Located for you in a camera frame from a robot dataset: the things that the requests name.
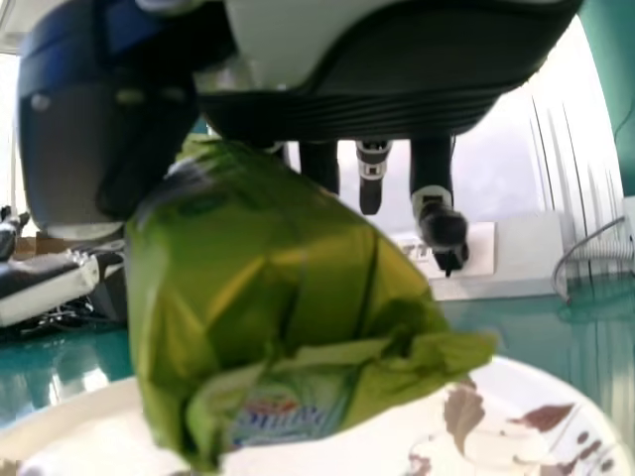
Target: black cable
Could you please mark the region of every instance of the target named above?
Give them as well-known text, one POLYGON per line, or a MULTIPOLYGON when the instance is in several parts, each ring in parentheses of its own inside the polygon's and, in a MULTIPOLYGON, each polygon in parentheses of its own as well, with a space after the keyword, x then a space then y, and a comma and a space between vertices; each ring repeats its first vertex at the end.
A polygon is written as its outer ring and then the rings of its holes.
POLYGON ((619 123, 619 125, 615 129, 615 133, 613 134, 613 143, 615 145, 617 145, 617 136, 619 136, 619 133, 622 132, 624 126, 626 126, 628 121, 630 121, 633 112, 635 112, 635 97, 631 99, 631 106, 628 109, 628 113, 626 113, 626 117, 624 118, 624 120, 622 120, 622 122, 619 123))

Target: power outlet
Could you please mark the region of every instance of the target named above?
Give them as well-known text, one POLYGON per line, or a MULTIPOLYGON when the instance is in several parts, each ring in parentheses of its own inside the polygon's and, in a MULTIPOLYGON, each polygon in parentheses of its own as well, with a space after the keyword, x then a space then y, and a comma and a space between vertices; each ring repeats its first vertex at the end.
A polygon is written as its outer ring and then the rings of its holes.
MULTIPOLYGON (((495 226, 474 223, 470 228, 474 248, 470 261, 474 263, 468 264, 463 272, 445 278, 434 259, 422 258, 420 263, 413 260, 428 277, 436 299, 519 298, 555 293, 551 275, 563 255, 561 222, 556 212, 509 218, 495 226)), ((411 253, 412 243, 407 240, 417 243, 412 235, 392 238, 402 249, 406 245, 411 253)))

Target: green snack wrapper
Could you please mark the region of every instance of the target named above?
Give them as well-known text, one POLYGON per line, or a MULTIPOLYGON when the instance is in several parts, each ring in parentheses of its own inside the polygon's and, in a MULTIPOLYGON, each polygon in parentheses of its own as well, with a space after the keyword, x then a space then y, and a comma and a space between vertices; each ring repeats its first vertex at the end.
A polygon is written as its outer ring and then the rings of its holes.
POLYGON ((489 362, 410 261, 277 159, 190 139, 127 225, 133 363, 157 442, 199 471, 333 435, 489 362))

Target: crumpled wrapper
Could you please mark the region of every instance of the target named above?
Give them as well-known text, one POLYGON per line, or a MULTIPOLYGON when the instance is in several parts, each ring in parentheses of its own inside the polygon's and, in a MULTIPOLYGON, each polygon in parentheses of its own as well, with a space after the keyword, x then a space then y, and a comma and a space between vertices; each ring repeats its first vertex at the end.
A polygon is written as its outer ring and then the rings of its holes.
POLYGON ((133 363, 159 445, 199 471, 313 440, 489 362, 377 229, 272 156, 189 140, 127 225, 133 363))

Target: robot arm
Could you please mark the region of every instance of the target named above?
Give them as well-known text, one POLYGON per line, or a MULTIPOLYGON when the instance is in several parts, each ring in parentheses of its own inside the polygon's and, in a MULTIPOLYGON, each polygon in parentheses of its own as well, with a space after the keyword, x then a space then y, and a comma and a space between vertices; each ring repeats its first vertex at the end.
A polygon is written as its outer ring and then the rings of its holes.
POLYGON ((161 180, 198 115, 191 72, 233 51, 216 2, 162 19, 134 0, 74 0, 41 22, 19 79, 36 224, 68 240, 115 232, 161 180))

